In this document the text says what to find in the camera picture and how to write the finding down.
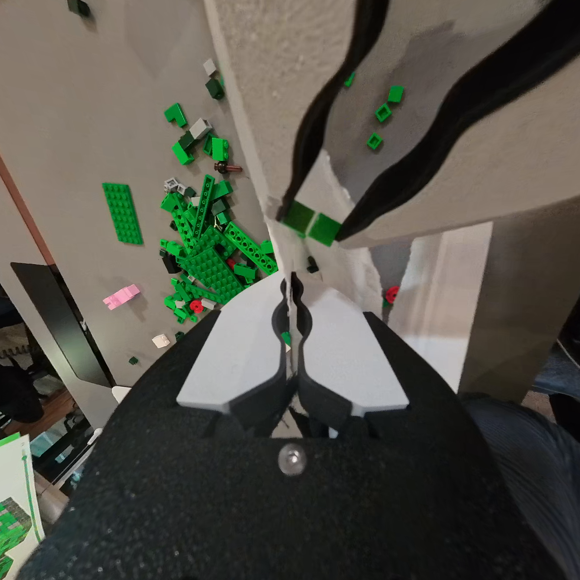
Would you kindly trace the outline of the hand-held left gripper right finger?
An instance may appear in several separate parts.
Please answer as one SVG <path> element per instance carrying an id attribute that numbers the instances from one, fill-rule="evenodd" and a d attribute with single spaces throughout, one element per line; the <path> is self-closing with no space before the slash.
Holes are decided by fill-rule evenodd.
<path id="1" fill-rule="evenodd" d="M 344 294 L 294 272 L 298 395 L 333 430 L 350 417 L 406 409 L 409 400 L 363 311 Z"/>

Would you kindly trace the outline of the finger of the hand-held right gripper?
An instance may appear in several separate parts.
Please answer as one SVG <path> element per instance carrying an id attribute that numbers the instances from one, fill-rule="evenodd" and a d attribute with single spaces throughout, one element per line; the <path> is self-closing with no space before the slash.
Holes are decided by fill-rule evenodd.
<path id="1" fill-rule="evenodd" d="M 415 238 L 435 282 L 390 322 L 461 392 L 521 401 L 579 295 L 579 1 L 393 1 L 362 67 L 405 86 L 371 160 L 337 173 L 356 205 L 340 244 Z"/>
<path id="2" fill-rule="evenodd" d="M 247 168 L 283 221 L 321 150 L 330 109 L 386 21 L 388 1 L 204 1 Z"/>

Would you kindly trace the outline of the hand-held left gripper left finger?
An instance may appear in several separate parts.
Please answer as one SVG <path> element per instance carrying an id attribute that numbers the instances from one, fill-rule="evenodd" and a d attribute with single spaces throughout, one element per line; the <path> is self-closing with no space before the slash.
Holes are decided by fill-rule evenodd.
<path id="1" fill-rule="evenodd" d="M 245 429 L 282 417 L 292 399 L 287 321 L 283 272 L 237 294 L 217 314 L 176 402 L 232 415 Z"/>

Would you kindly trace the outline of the white paper bag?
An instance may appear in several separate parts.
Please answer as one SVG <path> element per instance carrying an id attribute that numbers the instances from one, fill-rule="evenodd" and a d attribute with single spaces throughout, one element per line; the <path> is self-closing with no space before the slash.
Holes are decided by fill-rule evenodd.
<path id="1" fill-rule="evenodd" d="M 488 221 L 415 238 L 402 274 L 400 298 L 386 319 L 455 393 L 459 392 L 468 353 L 492 226 Z M 382 284 L 371 251 L 390 250 L 392 243 L 347 250 L 338 243 L 327 247 L 302 238 L 274 221 L 268 222 L 268 228 L 286 274 L 306 270 L 310 253 L 320 269 L 320 280 L 362 310 L 382 317 Z"/>

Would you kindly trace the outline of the green square tile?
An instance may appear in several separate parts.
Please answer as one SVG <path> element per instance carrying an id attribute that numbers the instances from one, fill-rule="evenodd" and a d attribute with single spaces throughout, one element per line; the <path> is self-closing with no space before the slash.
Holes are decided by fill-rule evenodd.
<path id="1" fill-rule="evenodd" d="M 326 247 L 331 247 L 341 226 L 340 222 L 320 212 L 308 229 L 307 236 Z"/>
<path id="2" fill-rule="evenodd" d="M 304 238 L 314 215 L 314 210 L 294 199 L 281 223 L 292 229 L 299 237 Z"/>

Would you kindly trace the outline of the grey desk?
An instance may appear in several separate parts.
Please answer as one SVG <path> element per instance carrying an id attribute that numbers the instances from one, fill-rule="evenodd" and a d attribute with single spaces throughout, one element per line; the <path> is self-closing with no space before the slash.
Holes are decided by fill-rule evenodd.
<path id="1" fill-rule="evenodd" d="M 70 300 L 112 386 L 133 386 L 169 347 L 151 339 L 186 332 L 163 305 L 170 276 L 159 240 L 178 240 L 160 209 L 163 182 L 177 178 L 201 188 L 214 173 L 211 159 L 194 150 L 181 165 L 171 147 L 184 132 L 163 110 L 181 104 L 188 123 L 208 120 L 227 138 L 233 163 L 234 221 L 254 240 L 273 234 L 247 168 L 227 96 L 210 97 L 206 83 L 222 73 L 204 1 L 88 1 L 91 18 L 69 11 L 67 1 L 1 1 L 1 159 L 14 178 Z M 204 62 L 213 59 L 209 77 Z M 128 185 L 142 245 L 119 242 L 103 183 Z M 415 238 L 372 250 L 381 290 L 402 281 Z M 19 281 L 10 296 L 72 397 L 91 422 L 117 406 L 111 388 L 73 373 Z M 135 284 L 140 294 L 115 310 L 103 299 Z M 139 363 L 132 366 L 128 359 Z"/>

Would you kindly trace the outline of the pink pig figure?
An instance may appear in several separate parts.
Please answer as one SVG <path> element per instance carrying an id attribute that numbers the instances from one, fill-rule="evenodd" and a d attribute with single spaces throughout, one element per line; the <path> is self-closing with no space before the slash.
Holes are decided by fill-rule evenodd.
<path id="1" fill-rule="evenodd" d="M 126 304 L 128 301 L 140 294 L 139 288 L 135 285 L 129 285 L 121 288 L 117 292 L 103 299 L 103 303 L 109 310 L 115 310 Z"/>

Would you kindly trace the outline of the large green studded plate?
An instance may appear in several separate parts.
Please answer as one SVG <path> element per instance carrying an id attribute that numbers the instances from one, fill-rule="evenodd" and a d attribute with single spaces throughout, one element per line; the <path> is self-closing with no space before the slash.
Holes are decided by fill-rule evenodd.
<path id="1" fill-rule="evenodd" d="M 142 245 L 143 238 L 129 186 L 103 183 L 102 187 L 118 241 Z"/>

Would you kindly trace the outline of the black panel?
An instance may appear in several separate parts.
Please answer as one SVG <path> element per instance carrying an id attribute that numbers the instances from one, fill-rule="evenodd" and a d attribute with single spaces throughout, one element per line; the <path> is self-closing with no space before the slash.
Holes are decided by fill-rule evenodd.
<path id="1" fill-rule="evenodd" d="M 76 377 L 112 388 L 54 269 L 20 262 L 11 262 L 11 268 Z"/>

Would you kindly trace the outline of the dark blue ribbed shirt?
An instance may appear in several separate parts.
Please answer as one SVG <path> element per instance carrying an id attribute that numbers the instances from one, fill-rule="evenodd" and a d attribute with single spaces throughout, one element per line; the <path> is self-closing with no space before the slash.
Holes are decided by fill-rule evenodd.
<path id="1" fill-rule="evenodd" d="M 568 579 L 579 579 L 579 442 L 541 413 L 488 396 L 467 397 L 520 511 Z"/>

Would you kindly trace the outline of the white instruction booklet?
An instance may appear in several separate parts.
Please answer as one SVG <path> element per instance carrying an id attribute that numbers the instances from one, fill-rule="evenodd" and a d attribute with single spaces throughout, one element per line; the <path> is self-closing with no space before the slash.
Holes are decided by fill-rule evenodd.
<path id="1" fill-rule="evenodd" d="M 14 579 L 44 540 L 30 439 L 1 440 L 1 579 Z"/>

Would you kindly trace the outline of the grey table with brown edge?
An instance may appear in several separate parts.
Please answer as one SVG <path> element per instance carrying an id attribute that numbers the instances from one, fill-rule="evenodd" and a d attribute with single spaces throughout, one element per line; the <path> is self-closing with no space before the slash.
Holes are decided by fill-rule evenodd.
<path id="1" fill-rule="evenodd" d="M 1 160 L 1 282 L 10 296 L 22 293 L 11 263 L 55 265 L 40 232 L 4 160 Z"/>

